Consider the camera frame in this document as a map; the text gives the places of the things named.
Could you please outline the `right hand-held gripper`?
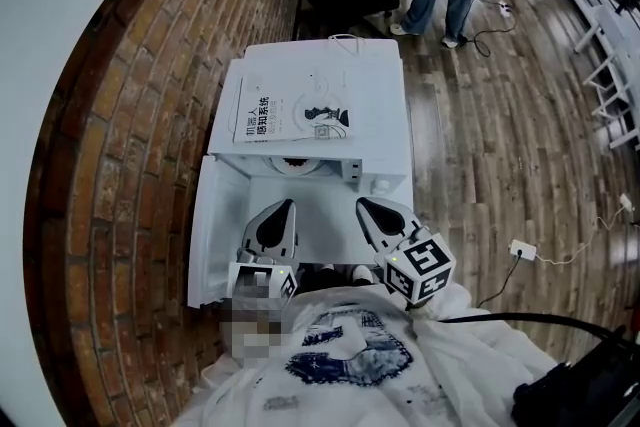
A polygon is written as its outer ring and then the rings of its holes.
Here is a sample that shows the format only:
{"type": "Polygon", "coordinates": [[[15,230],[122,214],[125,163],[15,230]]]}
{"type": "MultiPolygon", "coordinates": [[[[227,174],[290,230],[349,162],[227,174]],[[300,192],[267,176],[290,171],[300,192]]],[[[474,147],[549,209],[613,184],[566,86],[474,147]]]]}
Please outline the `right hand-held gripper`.
{"type": "Polygon", "coordinates": [[[387,198],[360,197],[356,217],[367,243],[376,253],[387,254],[382,260],[384,284],[409,304],[426,302],[451,282],[456,260],[440,234],[403,241],[422,226],[409,207],[387,198]]]}

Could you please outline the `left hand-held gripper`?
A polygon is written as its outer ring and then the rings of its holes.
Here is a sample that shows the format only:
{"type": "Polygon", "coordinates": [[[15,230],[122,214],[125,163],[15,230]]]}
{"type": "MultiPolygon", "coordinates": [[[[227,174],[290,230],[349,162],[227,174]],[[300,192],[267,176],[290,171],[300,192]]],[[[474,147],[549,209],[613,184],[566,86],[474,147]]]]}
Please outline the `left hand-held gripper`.
{"type": "Polygon", "coordinates": [[[266,207],[247,224],[244,250],[229,264],[228,298],[292,298],[298,289],[296,213],[294,201],[285,199],[266,207]]]}

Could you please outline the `white microwave oven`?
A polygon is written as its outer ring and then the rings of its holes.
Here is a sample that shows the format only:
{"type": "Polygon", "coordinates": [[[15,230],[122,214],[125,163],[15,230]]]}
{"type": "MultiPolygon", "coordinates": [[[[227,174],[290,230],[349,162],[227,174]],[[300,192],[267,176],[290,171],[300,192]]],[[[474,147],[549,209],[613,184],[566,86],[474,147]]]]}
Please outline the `white microwave oven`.
{"type": "Polygon", "coordinates": [[[231,62],[202,160],[187,303],[227,294],[244,231],[269,206],[296,208],[296,260],[369,264],[362,196],[413,202],[403,65],[388,39],[253,45],[231,62]]]}

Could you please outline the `person's right forearm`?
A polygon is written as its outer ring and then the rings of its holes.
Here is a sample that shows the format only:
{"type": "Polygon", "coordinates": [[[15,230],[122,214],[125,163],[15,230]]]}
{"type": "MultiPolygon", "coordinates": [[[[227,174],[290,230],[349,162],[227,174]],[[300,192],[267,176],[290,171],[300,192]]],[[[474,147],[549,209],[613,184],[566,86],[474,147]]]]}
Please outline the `person's right forearm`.
{"type": "Polygon", "coordinates": [[[422,336],[428,328],[469,327],[467,323],[449,323],[449,319],[466,318],[486,314],[472,304],[470,292],[462,285],[452,282],[436,293],[423,306],[409,311],[411,327],[417,336],[422,336]]]}

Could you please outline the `person's left forearm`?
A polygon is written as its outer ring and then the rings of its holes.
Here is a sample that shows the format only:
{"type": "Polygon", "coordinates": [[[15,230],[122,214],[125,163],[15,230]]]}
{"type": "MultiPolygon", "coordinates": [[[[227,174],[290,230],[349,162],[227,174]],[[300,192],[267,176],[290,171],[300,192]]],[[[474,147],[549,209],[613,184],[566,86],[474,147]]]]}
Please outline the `person's left forearm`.
{"type": "Polygon", "coordinates": [[[225,349],[241,366],[278,357],[291,344],[291,313],[285,299],[226,299],[219,324],[225,349]]]}

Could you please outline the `white paperback book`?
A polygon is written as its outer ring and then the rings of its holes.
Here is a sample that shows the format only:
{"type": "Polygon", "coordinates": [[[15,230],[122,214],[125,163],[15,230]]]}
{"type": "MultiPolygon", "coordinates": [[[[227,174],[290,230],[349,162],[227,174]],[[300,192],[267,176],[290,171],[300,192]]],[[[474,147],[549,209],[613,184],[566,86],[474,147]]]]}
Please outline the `white paperback book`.
{"type": "Polygon", "coordinates": [[[308,73],[289,82],[256,74],[241,79],[236,143],[345,139],[350,132],[350,96],[344,83],[308,73]]]}

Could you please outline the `large white power strip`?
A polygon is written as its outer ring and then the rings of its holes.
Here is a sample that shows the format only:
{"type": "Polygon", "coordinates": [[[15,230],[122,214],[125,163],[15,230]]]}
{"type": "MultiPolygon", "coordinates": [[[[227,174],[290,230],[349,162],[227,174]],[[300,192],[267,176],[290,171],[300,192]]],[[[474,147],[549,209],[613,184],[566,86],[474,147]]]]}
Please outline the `large white power strip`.
{"type": "Polygon", "coordinates": [[[513,239],[509,244],[509,253],[516,259],[534,261],[537,256],[537,249],[534,245],[513,239]]]}

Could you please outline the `person's white printed shirt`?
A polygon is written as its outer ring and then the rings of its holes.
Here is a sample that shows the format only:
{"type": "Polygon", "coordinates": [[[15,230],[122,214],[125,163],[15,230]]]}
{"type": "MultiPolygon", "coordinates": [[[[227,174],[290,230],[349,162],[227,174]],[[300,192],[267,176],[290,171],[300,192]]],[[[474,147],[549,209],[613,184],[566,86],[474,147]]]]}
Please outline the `person's white printed shirt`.
{"type": "Polygon", "coordinates": [[[227,352],[172,427],[515,427],[513,394],[554,360],[484,314],[417,336],[381,285],[295,297],[291,344],[241,366],[227,352]]]}

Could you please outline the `black bag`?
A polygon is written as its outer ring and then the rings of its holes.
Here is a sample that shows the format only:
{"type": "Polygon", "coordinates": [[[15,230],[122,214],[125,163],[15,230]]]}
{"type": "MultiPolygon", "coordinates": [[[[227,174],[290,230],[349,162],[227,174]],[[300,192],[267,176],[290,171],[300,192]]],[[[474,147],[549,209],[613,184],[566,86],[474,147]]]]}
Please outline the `black bag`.
{"type": "Polygon", "coordinates": [[[622,327],[513,394],[516,427],[640,427],[640,345],[622,327]]]}

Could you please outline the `long white desk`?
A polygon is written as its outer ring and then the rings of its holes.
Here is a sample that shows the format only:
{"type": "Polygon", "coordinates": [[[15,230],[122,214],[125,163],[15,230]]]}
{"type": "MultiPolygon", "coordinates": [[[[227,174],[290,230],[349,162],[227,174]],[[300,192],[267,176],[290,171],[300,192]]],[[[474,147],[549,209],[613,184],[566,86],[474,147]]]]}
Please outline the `long white desk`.
{"type": "Polygon", "coordinates": [[[592,115],[608,129],[619,125],[610,149],[633,142],[640,152],[640,12],[617,14],[611,0],[571,1],[587,23],[573,51],[596,43],[604,53],[602,62],[582,79],[582,85],[596,93],[592,115]]]}

